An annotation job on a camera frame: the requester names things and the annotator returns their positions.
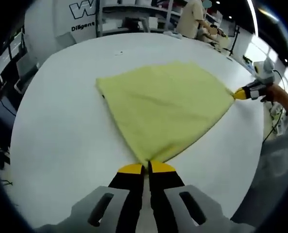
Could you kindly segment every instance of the cable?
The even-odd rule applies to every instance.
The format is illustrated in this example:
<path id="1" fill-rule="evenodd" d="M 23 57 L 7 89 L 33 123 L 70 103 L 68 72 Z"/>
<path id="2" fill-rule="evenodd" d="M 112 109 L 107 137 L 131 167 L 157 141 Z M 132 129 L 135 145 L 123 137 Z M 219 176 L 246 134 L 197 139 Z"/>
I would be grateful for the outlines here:
<path id="1" fill-rule="evenodd" d="M 281 80 L 282 80 L 282 83 L 283 83 L 284 90 L 285 90 L 285 84 L 284 84 L 284 80 L 283 80 L 283 78 L 282 78 L 282 75 L 281 75 L 280 72 L 277 71 L 276 69 L 273 70 L 273 71 L 274 71 L 274 72 L 277 72 L 277 73 L 279 74 L 279 76 L 280 76 L 280 78 L 281 78 Z M 281 111 L 280 111 L 280 113 L 279 113 L 280 116 L 279 116 L 276 124 L 274 125 L 274 127 L 272 128 L 272 130 L 270 131 L 270 133 L 267 135 L 267 137 L 262 141 L 262 144 L 265 143 L 265 141 L 267 140 L 267 138 L 270 136 L 270 134 L 272 134 L 272 132 L 273 132 L 273 131 L 275 130 L 275 128 L 277 127 L 277 125 L 280 123 L 280 120 L 281 120 L 281 117 L 282 117 L 282 111 L 283 111 L 283 108 L 281 109 Z"/>
<path id="2" fill-rule="evenodd" d="M 6 110 L 7 110 L 8 112 L 10 112 L 13 116 L 16 117 L 16 115 L 15 115 L 14 113 L 12 113 L 12 111 L 10 111 L 10 110 L 3 104 L 2 101 L 0 101 L 0 102 L 1 102 L 1 104 L 3 105 L 3 107 L 6 108 Z"/>

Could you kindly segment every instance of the ceiling light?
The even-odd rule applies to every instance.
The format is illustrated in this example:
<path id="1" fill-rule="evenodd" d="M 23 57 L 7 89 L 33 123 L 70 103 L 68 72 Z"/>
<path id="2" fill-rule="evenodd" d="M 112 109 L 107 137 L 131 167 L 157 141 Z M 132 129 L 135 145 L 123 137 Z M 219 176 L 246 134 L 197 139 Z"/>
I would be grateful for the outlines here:
<path id="1" fill-rule="evenodd" d="M 277 17 L 275 17 L 274 15 L 270 14 L 269 12 L 267 12 L 267 11 L 265 11 L 263 9 L 259 9 L 259 11 L 261 13 L 263 13 L 264 15 L 268 16 L 269 18 L 273 19 L 275 22 L 279 22 L 280 21 Z"/>
<path id="2" fill-rule="evenodd" d="M 255 35 L 258 36 L 258 25 L 257 25 L 257 19 L 256 19 L 256 12 L 252 3 L 252 0 L 247 0 L 247 3 L 249 4 L 252 17 L 253 17 L 253 22 L 254 22 L 254 28 L 255 28 Z"/>

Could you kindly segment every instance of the round table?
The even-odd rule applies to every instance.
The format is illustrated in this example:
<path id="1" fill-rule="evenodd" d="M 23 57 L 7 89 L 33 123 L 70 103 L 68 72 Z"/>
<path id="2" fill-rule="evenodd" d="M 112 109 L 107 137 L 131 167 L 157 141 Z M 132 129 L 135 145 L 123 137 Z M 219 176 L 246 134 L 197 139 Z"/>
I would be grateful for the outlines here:
<path id="1" fill-rule="evenodd" d="M 155 33 L 92 39 L 48 58 L 23 97 L 10 149 L 10 196 L 32 227 L 67 218 L 77 201 L 107 186 L 119 168 L 136 163 L 96 78 L 175 60 L 197 63 L 232 91 L 253 80 L 237 62 L 202 42 Z M 262 138 L 263 105 L 237 100 L 168 164 L 232 217 L 254 177 Z"/>

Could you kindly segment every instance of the yellow towel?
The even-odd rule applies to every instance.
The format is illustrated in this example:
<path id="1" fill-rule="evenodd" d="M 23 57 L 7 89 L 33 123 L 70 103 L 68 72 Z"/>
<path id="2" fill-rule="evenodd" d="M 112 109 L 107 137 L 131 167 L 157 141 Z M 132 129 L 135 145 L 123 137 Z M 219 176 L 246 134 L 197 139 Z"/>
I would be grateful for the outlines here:
<path id="1" fill-rule="evenodd" d="M 234 101 L 230 90 L 193 63 L 141 67 L 96 84 L 144 166 L 147 160 L 165 162 L 182 152 Z"/>

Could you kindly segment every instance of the white table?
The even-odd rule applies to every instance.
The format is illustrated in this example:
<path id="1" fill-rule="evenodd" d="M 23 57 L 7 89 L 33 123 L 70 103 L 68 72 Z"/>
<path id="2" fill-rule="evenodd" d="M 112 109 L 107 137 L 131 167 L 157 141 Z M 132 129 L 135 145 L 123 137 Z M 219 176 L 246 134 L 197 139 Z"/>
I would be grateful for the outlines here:
<path id="1" fill-rule="evenodd" d="M 33 227 L 65 219 L 74 203 L 136 162 L 96 78 L 174 60 L 196 62 L 232 91 L 252 81 L 245 68 L 200 42 L 154 33 L 92 39 L 43 64 L 24 95 L 11 142 L 11 198 Z M 252 182 L 262 138 L 263 105 L 239 100 L 168 163 L 232 217 Z"/>

